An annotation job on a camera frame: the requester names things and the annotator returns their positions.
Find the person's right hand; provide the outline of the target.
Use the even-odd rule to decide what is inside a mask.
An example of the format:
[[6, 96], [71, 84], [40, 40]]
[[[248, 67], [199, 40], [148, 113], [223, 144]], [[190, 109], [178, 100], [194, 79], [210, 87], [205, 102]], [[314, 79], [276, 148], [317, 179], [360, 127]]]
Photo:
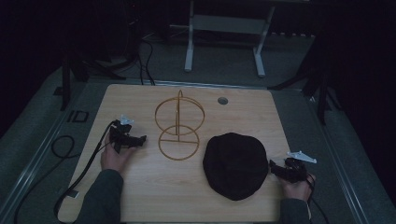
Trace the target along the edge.
[[298, 199], [304, 202], [310, 200], [311, 194], [313, 192], [313, 187], [316, 178], [313, 175], [309, 175], [305, 181], [300, 181], [296, 183], [290, 183], [282, 178], [278, 179], [282, 189], [283, 195], [287, 199]]

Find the person's left hand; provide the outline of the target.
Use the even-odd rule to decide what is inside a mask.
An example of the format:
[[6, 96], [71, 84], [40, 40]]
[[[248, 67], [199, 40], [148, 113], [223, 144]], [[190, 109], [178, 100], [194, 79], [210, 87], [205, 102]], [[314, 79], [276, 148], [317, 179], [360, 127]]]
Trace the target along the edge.
[[121, 153], [118, 153], [112, 146], [109, 135], [106, 136], [105, 144], [105, 149], [101, 153], [101, 168], [103, 170], [114, 170], [121, 174], [132, 158], [136, 148], [129, 147]]

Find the black hat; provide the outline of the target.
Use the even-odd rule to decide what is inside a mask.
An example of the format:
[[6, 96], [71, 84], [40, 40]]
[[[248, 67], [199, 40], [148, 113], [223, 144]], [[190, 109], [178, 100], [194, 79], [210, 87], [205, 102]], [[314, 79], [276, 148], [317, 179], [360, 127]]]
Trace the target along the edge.
[[269, 172], [261, 141], [239, 133], [212, 137], [206, 145], [203, 168], [209, 186], [232, 201], [253, 195]]

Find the white metal desk frame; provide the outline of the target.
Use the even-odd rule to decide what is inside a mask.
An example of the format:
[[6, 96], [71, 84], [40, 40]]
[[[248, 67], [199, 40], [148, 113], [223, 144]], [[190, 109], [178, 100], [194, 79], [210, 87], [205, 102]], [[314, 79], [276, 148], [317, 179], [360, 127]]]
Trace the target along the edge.
[[265, 71], [262, 61], [262, 48], [269, 31], [275, 9], [275, 7], [269, 7], [269, 11], [264, 20], [202, 15], [194, 12], [194, 0], [190, 0], [188, 46], [184, 70], [186, 72], [190, 72], [192, 70], [194, 53], [193, 35], [195, 31], [258, 35], [260, 37], [260, 41], [252, 51], [258, 77], [264, 77]]

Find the gold wire hat stand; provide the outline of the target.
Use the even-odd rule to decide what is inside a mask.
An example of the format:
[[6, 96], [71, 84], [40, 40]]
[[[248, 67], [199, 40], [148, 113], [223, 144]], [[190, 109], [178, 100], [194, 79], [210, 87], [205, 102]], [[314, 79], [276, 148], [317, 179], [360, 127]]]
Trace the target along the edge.
[[201, 145], [199, 130], [205, 122], [204, 107], [197, 100], [179, 90], [157, 105], [154, 121], [160, 130], [158, 148], [165, 158], [184, 161], [197, 153]]

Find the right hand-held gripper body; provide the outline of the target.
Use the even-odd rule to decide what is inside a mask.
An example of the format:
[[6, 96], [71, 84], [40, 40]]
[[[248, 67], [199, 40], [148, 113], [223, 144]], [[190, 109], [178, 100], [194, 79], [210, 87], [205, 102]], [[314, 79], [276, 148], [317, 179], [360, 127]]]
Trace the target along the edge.
[[306, 155], [302, 151], [288, 152], [287, 155], [288, 157], [284, 160], [284, 167], [281, 169], [280, 177], [290, 183], [305, 181], [307, 177], [307, 169], [304, 164], [306, 162], [318, 162], [316, 159]]

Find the black tripod stand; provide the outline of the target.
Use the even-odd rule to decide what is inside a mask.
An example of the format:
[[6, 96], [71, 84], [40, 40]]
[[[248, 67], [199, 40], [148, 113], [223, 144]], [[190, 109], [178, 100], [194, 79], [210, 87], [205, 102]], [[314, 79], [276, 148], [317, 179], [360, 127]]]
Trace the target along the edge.
[[77, 81], [86, 82], [89, 79], [87, 67], [90, 66], [101, 74], [116, 80], [125, 80], [113, 73], [108, 67], [99, 64], [89, 54], [74, 49], [64, 49], [64, 56], [62, 59], [62, 86], [60, 87], [60, 94], [62, 95], [61, 110], [65, 111], [71, 100], [71, 75], [73, 73]]
[[280, 91], [303, 79], [306, 80], [302, 93], [306, 97], [313, 97], [318, 92], [317, 116], [322, 125], [326, 124], [325, 110], [327, 106], [328, 88], [332, 74], [332, 63], [329, 60], [303, 60], [294, 77], [280, 84], [268, 87], [268, 90]]

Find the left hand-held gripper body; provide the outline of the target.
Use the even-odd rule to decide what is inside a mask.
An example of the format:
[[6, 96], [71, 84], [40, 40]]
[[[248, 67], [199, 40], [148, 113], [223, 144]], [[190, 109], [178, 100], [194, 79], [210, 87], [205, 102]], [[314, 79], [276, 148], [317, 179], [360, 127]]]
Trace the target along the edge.
[[111, 122], [109, 139], [117, 153], [122, 147], [138, 147], [139, 139], [129, 135], [133, 121], [124, 115]]

